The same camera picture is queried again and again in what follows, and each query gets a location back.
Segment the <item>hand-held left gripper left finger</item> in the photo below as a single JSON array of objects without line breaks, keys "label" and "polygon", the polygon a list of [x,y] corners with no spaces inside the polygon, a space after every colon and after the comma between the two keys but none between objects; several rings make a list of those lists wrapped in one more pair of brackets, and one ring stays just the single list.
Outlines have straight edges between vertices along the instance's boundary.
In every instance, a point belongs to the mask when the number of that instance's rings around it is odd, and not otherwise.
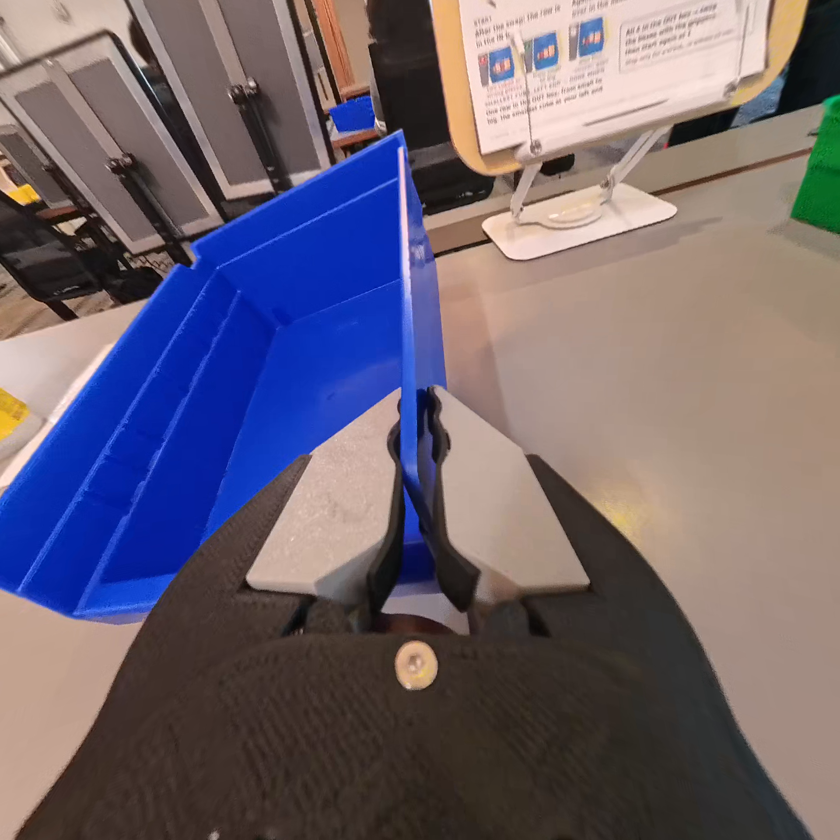
[{"label": "hand-held left gripper left finger", "polygon": [[247,572],[260,592],[381,609],[402,568],[399,389],[316,447]]}]

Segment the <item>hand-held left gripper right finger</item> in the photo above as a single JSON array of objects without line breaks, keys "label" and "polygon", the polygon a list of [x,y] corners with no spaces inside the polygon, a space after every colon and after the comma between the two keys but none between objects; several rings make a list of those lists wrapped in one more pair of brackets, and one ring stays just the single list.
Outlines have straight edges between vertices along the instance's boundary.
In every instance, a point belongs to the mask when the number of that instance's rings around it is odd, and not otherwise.
[{"label": "hand-held left gripper right finger", "polygon": [[590,578],[523,449],[442,386],[428,389],[428,409],[427,534],[452,605],[465,613],[587,590]]}]

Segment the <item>blue plastic bin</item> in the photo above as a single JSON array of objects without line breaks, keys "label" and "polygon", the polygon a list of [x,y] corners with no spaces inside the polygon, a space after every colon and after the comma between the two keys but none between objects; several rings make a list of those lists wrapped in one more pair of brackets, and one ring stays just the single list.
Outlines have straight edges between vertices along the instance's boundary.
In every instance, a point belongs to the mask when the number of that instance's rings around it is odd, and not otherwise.
[{"label": "blue plastic bin", "polygon": [[401,131],[198,240],[1,503],[1,587],[70,618],[147,613],[296,458],[405,388],[419,491],[445,386],[435,257]]}]

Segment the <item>green plastic bin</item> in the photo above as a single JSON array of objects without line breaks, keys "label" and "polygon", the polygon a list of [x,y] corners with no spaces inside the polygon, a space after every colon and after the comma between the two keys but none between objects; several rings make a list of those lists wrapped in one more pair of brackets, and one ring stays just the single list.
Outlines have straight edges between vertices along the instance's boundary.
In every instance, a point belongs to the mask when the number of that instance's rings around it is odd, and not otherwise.
[{"label": "green plastic bin", "polygon": [[823,103],[822,120],[791,217],[839,234],[839,96]]}]

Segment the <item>grey desk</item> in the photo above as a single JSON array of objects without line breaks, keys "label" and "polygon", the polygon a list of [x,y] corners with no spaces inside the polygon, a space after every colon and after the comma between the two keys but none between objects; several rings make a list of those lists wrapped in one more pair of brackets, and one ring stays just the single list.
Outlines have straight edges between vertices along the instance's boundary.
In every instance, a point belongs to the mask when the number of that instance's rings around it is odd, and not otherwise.
[{"label": "grey desk", "polygon": [[203,541],[15,838],[838,838],[838,243],[760,166],[688,218],[436,265],[444,389],[590,587],[460,612],[419,491],[381,609],[245,577],[311,455]]}]

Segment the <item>instruction sheet on stand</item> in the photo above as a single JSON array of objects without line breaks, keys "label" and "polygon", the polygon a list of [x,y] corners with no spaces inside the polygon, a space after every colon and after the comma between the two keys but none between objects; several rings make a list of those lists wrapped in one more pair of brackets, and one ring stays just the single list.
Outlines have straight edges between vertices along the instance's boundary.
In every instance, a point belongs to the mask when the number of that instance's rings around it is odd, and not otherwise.
[{"label": "instruction sheet on stand", "polygon": [[[502,150],[487,155],[480,152],[469,92],[459,2],[431,2],[448,131],[459,158],[482,175],[499,176],[513,172],[521,175],[509,200],[509,209],[483,221],[483,233],[505,257],[526,261],[660,224],[675,216],[674,205],[626,184],[625,180],[675,124],[739,107],[755,98],[777,78],[800,37],[808,3],[770,3],[766,67],[759,75],[738,83],[728,102],[685,112],[665,123],[649,122],[575,147],[540,150],[539,145],[534,144],[535,155],[522,159],[518,150]],[[627,136],[636,139],[597,185],[527,204],[529,189],[544,162],[580,152],[585,146],[601,145]]]}]

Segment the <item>black office chair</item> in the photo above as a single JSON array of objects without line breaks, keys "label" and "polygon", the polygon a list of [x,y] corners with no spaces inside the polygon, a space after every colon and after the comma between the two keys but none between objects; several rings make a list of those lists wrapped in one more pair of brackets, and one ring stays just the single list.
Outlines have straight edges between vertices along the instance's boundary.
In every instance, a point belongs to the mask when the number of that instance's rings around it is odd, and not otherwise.
[{"label": "black office chair", "polygon": [[126,305],[152,297],[163,281],[158,272],[131,266],[96,226],[86,223],[82,229],[92,234],[90,243],[60,232],[2,193],[2,267],[24,292],[66,322],[79,318],[67,306],[70,300],[103,292]]}]

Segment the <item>small blue bin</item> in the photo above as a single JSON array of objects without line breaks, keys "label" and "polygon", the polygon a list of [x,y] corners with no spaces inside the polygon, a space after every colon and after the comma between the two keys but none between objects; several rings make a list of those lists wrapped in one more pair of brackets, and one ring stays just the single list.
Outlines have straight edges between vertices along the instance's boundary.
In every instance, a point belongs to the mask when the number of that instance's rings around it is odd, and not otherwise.
[{"label": "small blue bin", "polygon": [[370,95],[349,99],[329,109],[329,117],[336,133],[355,134],[376,132],[376,117]]}]

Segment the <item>grey panel cabinet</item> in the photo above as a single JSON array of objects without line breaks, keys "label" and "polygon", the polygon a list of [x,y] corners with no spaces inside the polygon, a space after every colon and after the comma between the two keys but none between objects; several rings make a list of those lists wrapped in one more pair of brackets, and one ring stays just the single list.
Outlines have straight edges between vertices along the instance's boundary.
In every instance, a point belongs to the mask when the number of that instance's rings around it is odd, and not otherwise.
[{"label": "grey panel cabinet", "polygon": [[295,2],[128,5],[226,200],[282,193],[334,164]]},{"label": "grey panel cabinet", "polygon": [[118,36],[80,38],[2,73],[3,105],[133,256],[220,227],[218,202]]}]

